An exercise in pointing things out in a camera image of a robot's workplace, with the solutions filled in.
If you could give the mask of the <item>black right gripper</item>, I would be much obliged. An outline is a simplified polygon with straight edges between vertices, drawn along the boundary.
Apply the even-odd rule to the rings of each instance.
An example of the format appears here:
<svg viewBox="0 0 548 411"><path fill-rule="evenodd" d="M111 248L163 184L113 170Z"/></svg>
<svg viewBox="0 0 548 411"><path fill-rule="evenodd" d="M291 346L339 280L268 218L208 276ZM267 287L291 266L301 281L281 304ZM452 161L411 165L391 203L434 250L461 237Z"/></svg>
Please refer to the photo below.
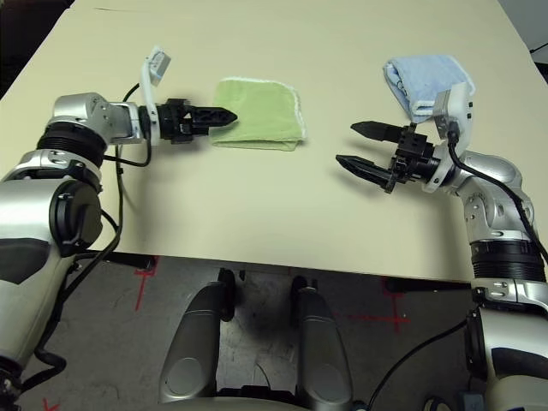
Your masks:
<svg viewBox="0 0 548 411"><path fill-rule="evenodd" d="M416 124L398 127L383 122L364 121L350 126L358 134L376 141L397 143L389 169L357 156L336 155L336 161L347 171L372 182L390 194L397 183L429 182L439 166L434 146L423 134L415 132Z"/></svg>

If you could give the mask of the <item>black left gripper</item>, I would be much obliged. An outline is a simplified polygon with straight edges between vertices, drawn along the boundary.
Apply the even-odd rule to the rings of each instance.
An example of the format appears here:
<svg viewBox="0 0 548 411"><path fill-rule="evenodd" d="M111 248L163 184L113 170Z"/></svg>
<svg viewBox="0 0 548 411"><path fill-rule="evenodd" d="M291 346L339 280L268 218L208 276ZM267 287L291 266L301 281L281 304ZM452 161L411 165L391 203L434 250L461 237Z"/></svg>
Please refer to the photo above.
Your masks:
<svg viewBox="0 0 548 411"><path fill-rule="evenodd" d="M157 106L160 138L171 144L189 143L200 135L228 132L236 125L237 114L222 107L193 107L185 98L168 98ZM195 121L232 121L195 125Z"/></svg>

